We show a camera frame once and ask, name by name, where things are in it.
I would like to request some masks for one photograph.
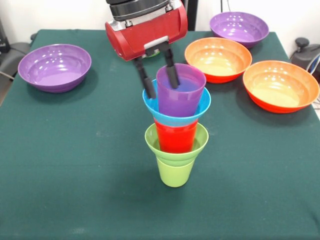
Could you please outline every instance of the plastic cup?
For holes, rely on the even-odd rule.
[[[152,84],[155,92],[158,95],[157,81],[153,80]],[[204,88],[198,107],[196,108],[195,114],[192,116],[176,117],[176,116],[168,116],[160,113],[158,98],[155,98],[155,99],[148,98],[145,89],[142,92],[142,99],[145,106],[149,110],[149,112],[159,123],[166,126],[171,126],[171,127],[183,127],[188,124],[192,124],[195,120],[201,118],[211,105],[211,96],[209,91],[206,88]]]
[[[188,64],[176,63],[175,68],[180,81],[177,89],[170,85],[166,66],[156,74],[159,112],[172,117],[193,116],[206,85],[206,76]]]
[[[144,138],[148,147],[156,156],[160,178],[163,183],[170,187],[180,187],[188,181],[197,156],[209,140],[209,134],[203,125],[197,123],[192,151],[186,153],[161,151],[155,123],[145,131]]]
[[[162,182],[169,187],[178,188],[188,181],[195,160],[184,166],[169,166],[159,159],[156,162]]]
[[[160,150],[166,153],[182,154],[192,150],[198,120],[186,126],[166,126],[154,119]]]

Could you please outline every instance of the green cup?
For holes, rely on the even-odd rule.
[[[162,182],[169,187],[178,188],[188,181],[195,160],[185,166],[169,166],[159,159],[156,162]]]
[[[209,140],[209,133],[203,125],[198,123],[192,151],[185,153],[161,151],[155,124],[152,124],[145,131],[144,138],[156,156],[161,180],[170,187],[180,187],[188,181],[197,156],[205,148]]]
[[[147,56],[146,58],[147,59],[153,58],[153,57],[157,56],[159,53],[160,53],[160,51],[157,51],[156,53],[152,54],[151,56]]]

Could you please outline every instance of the red cup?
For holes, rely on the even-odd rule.
[[[198,119],[186,126],[166,126],[154,118],[160,150],[171,154],[183,154],[192,151]]]

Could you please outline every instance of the blue cup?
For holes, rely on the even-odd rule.
[[[152,84],[154,86],[155,93],[158,96],[158,86],[157,81],[153,80]],[[157,122],[169,126],[169,127],[183,127],[186,125],[192,124],[194,121],[199,119],[211,105],[211,96],[209,91],[204,88],[202,96],[200,98],[199,104],[196,108],[195,114],[193,116],[187,117],[177,117],[177,116],[168,116],[159,112],[158,97],[155,99],[148,98],[146,90],[142,92],[142,98],[144,104],[152,114],[152,116],[157,120]]]

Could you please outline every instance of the plastic bowl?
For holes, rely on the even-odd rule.
[[[252,55],[238,42],[206,37],[189,44],[184,56],[189,65],[201,70],[207,82],[222,84],[235,80],[252,63]]]
[[[152,84],[154,90],[158,95],[157,81],[153,80]],[[211,105],[211,96],[209,91],[204,88],[202,96],[200,98],[198,107],[196,108],[195,114],[193,116],[178,117],[178,116],[168,116],[159,112],[158,98],[152,99],[148,98],[146,90],[142,92],[142,98],[144,104],[152,114],[152,116],[161,124],[171,127],[183,127],[192,124],[194,121],[202,117],[203,114],[208,110]]]
[[[261,108],[277,114],[293,113],[319,96],[317,80],[303,68],[283,61],[253,64],[243,75],[250,98]]]
[[[252,48],[269,34],[269,27],[261,18],[245,12],[223,12],[214,16],[210,27],[215,36],[234,40]]]
[[[64,93],[79,85],[91,67],[87,51],[71,44],[53,44],[28,53],[18,73],[28,84],[49,93]]]

